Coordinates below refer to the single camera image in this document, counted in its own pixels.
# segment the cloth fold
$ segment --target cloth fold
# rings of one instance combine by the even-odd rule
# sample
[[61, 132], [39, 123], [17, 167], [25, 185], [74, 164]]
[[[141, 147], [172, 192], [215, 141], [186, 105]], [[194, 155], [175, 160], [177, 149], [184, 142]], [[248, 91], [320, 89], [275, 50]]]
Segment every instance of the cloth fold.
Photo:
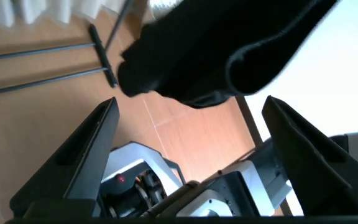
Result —
[[154, 90], [193, 108], [253, 94], [335, 3], [184, 0], [122, 53], [119, 85], [127, 96]]

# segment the white curtain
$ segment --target white curtain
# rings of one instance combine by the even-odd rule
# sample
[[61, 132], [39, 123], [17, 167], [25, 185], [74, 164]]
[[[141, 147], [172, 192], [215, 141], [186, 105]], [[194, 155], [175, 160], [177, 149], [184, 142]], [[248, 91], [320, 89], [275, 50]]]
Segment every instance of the white curtain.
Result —
[[0, 26], [12, 27], [19, 16], [27, 24], [40, 16], [69, 23], [72, 14], [95, 19], [102, 9], [119, 12], [125, 0], [0, 0]]

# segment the white tabletop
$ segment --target white tabletop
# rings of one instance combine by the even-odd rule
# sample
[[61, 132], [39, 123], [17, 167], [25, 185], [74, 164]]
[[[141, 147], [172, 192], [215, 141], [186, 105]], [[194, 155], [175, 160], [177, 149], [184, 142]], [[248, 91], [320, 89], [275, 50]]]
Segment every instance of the white tabletop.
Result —
[[288, 103], [327, 136], [358, 132], [358, 1], [342, 0], [317, 26], [281, 74], [246, 96], [262, 137], [267, 96]]

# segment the tiled floor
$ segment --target tiled floor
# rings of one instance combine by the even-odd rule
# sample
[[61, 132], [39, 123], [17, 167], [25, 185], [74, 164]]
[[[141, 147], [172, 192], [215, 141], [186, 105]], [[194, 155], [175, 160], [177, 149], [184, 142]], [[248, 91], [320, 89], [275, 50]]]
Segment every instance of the tiled floor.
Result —
[[[102, 12], [94, 22], [106, 41], [114, 16]], [[62, 29], [41, 20], [14, 30], [0, 28], [0, 52], [89, 41], [87, 24], [73, 18]], [[113, 68], [119, 52], [133, 41], [121, 27], [108, 57]], [[0, 60], [0, 87], [98, 66], [92, 48]], [[179, 163], [187, 180], [203, 180], [252, 149], [254, 143], [234, 99], [193, 110], [156, 93], [124, 96], [95, 73], [0, 94], [0, 223], [12, 218], [12, 195], [103, 100], [115, 96], [121, 118], [114, 146], [138, 141]]]

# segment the red led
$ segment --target red led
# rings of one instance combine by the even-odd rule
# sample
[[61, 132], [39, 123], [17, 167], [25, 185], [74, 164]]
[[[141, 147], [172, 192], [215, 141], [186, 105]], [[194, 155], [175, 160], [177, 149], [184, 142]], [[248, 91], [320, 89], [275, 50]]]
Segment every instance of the red led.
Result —
[[121, 174], [118, 174], [117, 175], [117, 180], [120, 183], [124, 183], [125, 182], [125, 177], [123, 175], [121, 175]]

